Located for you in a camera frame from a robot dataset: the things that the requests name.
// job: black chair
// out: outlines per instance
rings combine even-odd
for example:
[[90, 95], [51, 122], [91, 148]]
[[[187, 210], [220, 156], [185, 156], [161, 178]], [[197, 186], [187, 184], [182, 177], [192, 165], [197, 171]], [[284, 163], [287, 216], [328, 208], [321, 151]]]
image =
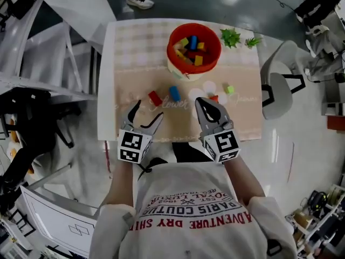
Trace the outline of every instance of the black chair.
[[[55, 134], [67, 147], [74, 146], [72, 141], [66, 141], [57, 125], [57, 120], [69, 114], [79, 115], [81, 113], [79, 107], [74, 103], [51, 105], [49, 99], [48, 91], [20, 87], [0, 95], [2, 134], [9, 137], [9, 131], [17, 131], [23, 141], [23, 148], [18, 151], [9, 168], [0, 177], [0, 195], [6, 195], [10, 199], [10, 202], [4, 202], [6, 198], [0, 197], [0, 213], [10, 208], [18, 198], [18, 194], [14, 192], [23, 183], [33, 160], [54, 149]], [[15, 125], [6, 123], [6, 114], [16, 115]]]

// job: yellow block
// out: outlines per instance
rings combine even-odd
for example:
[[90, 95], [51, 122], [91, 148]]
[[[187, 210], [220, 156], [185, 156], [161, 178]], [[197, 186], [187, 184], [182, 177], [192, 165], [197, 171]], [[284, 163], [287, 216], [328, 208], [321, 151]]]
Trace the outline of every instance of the yellow block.
[[186, 60], [186, 57], [183, 55], [183, 53], [181, 53], [179, 50], [175, 50], [176, 55], [179, 58], [182, 58], [183, 60]]
[[205, 47], [205, 43], [204, 42], [199, 42], [198, 43], [198, 49], [200, 49], [200, 50], [202, 50], [202, 49], [204, 49], [204, 47]]
[[195, 56], [195, 66], [203, 65], [203, 57], [202, 56]]

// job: red block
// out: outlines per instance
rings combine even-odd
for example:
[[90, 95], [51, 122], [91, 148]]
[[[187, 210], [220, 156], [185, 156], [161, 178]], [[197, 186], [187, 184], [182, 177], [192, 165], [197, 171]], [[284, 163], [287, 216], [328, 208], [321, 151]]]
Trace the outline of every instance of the red block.
[[149, 97], [152, 100], [152, 102], [155, 104], [155, 106], [160, 106], [163, 101], [161, 100], [161, 98], [157, 95], [157, 93], [155, 91], [151, 91], [149, 93]]
[[218, 103], [218, 95], [212, 96], [210, 99]]

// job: cable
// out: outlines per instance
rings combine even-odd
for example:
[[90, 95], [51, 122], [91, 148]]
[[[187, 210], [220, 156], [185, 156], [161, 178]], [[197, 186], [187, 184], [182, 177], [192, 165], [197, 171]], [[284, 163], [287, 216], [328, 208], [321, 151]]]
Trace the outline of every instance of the cable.
[[288, 4], [285, 4], [285, 3], [283, 3], [282, 1], [280, 1], [280, 0], [276, 0], [278, 3], [279, 3], [279, 5], [282, 7], [282, 8], [285, 8], [285, 6], [287, 6], [288, 8], [290, 8], [292, 11], [295, 11], [293, 8], [291, 8]]

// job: green block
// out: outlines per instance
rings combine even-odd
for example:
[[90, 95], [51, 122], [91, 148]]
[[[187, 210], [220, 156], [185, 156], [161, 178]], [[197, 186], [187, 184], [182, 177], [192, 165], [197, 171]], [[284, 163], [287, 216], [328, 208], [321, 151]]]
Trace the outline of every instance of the green block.
[[233, 85], [230, 85], [226, 88], [226, 93], [227, 94], [232, 94], [235, 91]]
[[180, 42], [182, 43], [182, 46], [185, 47], [185, 46], [188, 44], [188, 39], [187, 39], [187, 37], [181, 39]]

